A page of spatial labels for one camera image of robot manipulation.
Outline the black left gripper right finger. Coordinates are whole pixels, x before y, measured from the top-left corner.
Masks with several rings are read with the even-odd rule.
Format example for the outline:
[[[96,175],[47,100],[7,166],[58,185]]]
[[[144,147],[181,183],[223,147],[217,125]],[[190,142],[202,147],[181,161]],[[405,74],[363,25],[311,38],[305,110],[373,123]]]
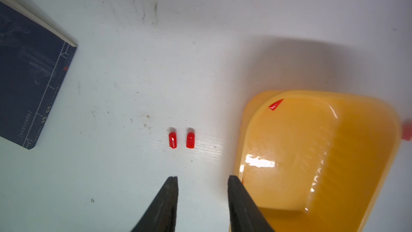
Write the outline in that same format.
[[[237,176],[228,179],[232,232],[274,232]]]

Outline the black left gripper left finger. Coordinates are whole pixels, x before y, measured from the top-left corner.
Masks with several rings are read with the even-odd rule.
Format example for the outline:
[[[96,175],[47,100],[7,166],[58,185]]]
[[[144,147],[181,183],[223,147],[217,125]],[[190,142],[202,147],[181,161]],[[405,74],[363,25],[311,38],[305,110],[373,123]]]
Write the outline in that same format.
[[[174,232],[178,194],[178,177],[168,177],[132,232]]]

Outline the red sleeve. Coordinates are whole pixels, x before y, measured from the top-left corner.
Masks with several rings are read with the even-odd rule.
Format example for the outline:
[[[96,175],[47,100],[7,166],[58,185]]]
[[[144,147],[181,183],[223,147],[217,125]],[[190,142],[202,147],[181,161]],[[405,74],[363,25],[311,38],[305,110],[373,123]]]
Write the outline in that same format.
[[[177,134],[176,132],[170,132],[168,135],[168,139],[169,139],[169,146],[172,149],[176,149],[177,148]]]
[[[186,139],[186,147],[189,149],[195,148],[195,133],[194,132],[188,132],[187,139]]]
[[[402,124],[402,139],[405,141],[412,140],[412,121],[407,120]]]
[[[280,99],[280,100],[272,103],[272,104],[269,106],[269,109],[272,110],[272,111],[276,110],[283,101],[284,101],[284,99]]]

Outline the yellow plastic storage tray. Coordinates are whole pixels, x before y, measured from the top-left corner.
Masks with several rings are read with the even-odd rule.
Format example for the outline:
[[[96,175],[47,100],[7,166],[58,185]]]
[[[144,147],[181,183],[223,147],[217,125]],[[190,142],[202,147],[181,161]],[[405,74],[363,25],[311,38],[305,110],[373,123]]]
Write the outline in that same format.
[[[270,90],[245,107],[234,173],[276,232],[361,232],[400,141],[380,99]]]

